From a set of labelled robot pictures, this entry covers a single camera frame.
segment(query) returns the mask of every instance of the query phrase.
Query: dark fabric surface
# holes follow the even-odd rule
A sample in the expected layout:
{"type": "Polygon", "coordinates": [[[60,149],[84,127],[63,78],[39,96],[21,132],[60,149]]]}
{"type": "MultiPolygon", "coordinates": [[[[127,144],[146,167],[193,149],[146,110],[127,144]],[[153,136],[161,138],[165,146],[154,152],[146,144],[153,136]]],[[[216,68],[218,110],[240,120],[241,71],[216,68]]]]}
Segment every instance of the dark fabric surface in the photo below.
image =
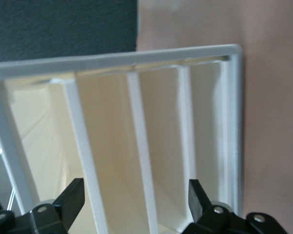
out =
{"type": "Polygon", "coordinates": [[[136,0],[0,0],[0,61],[135,51],[136,0]]]}

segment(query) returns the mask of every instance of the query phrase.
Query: pink wall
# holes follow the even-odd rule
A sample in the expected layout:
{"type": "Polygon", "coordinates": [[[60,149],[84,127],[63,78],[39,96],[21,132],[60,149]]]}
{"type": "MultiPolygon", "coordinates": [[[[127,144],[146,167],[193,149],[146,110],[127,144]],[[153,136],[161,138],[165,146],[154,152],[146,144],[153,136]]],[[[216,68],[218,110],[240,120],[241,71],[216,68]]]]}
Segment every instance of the pink wall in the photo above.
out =
{"type": "Polygon", "coordinates": [[[138,50],[238,43],[245,51],[244,214],[293,234],[293,0],[140,0],[138,50]]]}

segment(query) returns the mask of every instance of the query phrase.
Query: beige surface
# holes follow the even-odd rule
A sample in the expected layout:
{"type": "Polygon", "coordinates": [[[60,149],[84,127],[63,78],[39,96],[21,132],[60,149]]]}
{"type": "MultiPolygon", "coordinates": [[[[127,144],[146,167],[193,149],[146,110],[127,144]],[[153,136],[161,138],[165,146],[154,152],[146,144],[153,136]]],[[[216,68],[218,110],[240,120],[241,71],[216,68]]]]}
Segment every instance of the beige surface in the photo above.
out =
{"type": "Polygon", "coordinates": [[[140,0],[138,50],[238,43],[246,54],[244,213],[293,234],[293,0],[140,0]]]}

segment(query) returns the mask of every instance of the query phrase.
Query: white plastic bin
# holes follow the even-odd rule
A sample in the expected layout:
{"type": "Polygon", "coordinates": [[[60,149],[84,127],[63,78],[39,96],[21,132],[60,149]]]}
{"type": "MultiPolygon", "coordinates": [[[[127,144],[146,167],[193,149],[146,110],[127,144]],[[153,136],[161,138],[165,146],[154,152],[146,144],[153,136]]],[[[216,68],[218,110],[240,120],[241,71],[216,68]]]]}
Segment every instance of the white plastic bin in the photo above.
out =
{"type": "Polygon", "coordinates": [[[0,63],[0,147],[22,213],[84,177],[70,233],[179,233],[188,180],[242,209],[237,45],[0,63]]]}

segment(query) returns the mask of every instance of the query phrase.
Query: screw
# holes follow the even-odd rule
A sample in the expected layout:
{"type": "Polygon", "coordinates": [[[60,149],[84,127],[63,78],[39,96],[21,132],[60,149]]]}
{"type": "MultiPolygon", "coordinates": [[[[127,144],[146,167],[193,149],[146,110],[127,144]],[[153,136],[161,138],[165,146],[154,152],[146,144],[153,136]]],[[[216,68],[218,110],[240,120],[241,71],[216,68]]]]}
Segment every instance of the screw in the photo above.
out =
{"type": "Polygon", "coordinates": [[[0,219],[3,219],[4,217],[6,217],[6,214],[0,214],[0,219]]]}
{"type": "Polygon", "coordinates": [[[45,206],[41,206],[38,208],[37,212],[38,213],[41,213],[41,212],[44,212],[47,208],[45,206]]]}
{"type": "Polygon", "coordinates": [[[254,219],[257,221],[257,222],[260,222],[260,223],[264,223],[266,220],[265,220],[265,218],[262,216],[262,215],[260,215],[260,214],[255,214],[254,215],[254,219]]]}
{"type": "Polygon", "coordinates": [[[219,206],[216,206],[214,207],[214,212],[217,214],[222,214],[224,212],[224,209],[219,206]]]}

